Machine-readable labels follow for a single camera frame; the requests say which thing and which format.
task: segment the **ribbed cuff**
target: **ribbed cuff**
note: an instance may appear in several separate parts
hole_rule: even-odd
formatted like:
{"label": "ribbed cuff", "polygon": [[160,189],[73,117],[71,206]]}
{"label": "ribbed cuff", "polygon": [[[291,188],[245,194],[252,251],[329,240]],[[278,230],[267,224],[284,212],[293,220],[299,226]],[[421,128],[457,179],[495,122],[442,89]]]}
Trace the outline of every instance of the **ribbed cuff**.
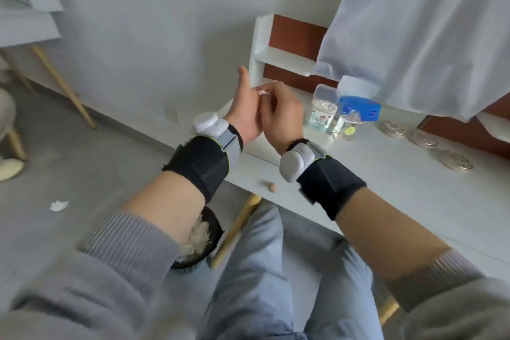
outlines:
{"label": "ribbed cuff", "polygon": [[485,277],[480,269],[452,249],[432,265],[389,283],[388,289],[402,309],[409,312],[429,298]]}
{"label": "ribbed cuff", "polygon": [[109,217],[78,250],[113,268],[144,298],[160,285],[179,254],[178,244],[162,230],[126,212]]}

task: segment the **white shoe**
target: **white shoe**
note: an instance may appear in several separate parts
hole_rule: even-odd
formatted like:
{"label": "white shoe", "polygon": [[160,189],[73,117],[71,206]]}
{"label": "white shoe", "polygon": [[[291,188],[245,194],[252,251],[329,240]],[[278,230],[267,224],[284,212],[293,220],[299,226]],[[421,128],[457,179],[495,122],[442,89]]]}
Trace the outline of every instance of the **white shoe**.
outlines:
{"label": "white shoe", "polygon": [[6,159],[0,161],[0,181],[12,179],[23,169],[23,163],[18,159]]}

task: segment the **light blue jeans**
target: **light blue jeans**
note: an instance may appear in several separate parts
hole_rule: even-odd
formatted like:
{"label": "light blue jeans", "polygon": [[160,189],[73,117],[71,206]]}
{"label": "light blue jeans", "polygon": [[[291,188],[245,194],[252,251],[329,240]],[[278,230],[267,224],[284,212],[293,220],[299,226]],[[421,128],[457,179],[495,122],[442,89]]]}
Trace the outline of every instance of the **light blue jeans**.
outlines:
{"label": "light blue jeans", "polygon": [[221,275],[198,340],[384,340],[370,268],[347,242],[328,262],[304,332],[294,332],[291,286],[282,270],[282,220],[264,201],[252,214]]}

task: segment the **white wrist device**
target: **white wrist device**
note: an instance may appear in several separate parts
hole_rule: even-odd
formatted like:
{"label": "white wrist device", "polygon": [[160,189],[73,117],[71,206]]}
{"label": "white wrist device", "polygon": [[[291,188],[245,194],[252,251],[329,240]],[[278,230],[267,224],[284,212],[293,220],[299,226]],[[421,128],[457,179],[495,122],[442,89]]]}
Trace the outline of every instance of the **white wrist device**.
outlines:
{"label": "white wrist device", "polygon": [[214,112],[199,114],[193,119],[191,132],[199,136],[212,138],[218,143],[228,158],[228,165],[234,167],[241,154],[241,147],[237,135],[228,130],[228,121],[218,118]]}
{"label": "white wrist device", "polygon": [[326,157],[326,151],[310,141],[299,143],[280,158],[280,175],[293,183],[299,176],[318,159]]}

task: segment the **electrical outlet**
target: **electrical outlet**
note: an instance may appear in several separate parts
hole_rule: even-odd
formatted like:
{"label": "electrical outlet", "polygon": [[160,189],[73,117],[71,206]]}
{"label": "electrical outlet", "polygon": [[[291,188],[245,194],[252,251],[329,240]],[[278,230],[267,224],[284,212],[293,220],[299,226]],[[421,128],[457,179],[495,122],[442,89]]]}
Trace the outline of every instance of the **electrical outlet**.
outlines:
{"label": "electrical outlet", "polygon": [[179,114],[175,109],[172,109],[169,106],[165,107],[165,116],[166,119],[171,121],[172,123],[178,123],[179,122]]}

